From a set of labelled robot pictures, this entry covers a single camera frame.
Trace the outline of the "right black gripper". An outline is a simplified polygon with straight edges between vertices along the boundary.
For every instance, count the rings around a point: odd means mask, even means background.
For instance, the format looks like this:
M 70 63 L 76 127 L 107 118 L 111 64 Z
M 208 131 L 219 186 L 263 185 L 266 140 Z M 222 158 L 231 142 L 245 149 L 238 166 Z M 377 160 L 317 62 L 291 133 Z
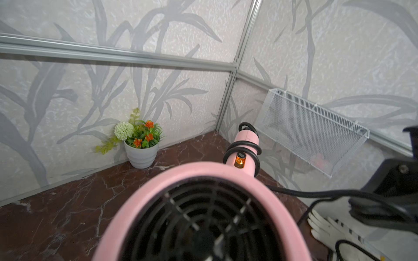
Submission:
M 384 160 L 361 191 L 382 196 L 388 202 L 403 207 L 415 220 L 405 221 L 380 203 L 359 198 L 349 199 L 349 213 L 364 225 L 417 233 L 418 127 L 407 127 L 403 131 L 410 134 L 413 156 Z

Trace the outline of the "pink hair dryer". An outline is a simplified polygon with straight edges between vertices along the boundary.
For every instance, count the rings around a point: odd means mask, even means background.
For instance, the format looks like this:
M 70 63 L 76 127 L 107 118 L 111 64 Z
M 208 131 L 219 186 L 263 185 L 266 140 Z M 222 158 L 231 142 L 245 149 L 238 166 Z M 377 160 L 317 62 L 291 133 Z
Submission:
M 260 181 L 259 135 L 239 126 L 221 163 L 169 169 L 117 212 L 96 261 L 309 261 L 286 207 Z

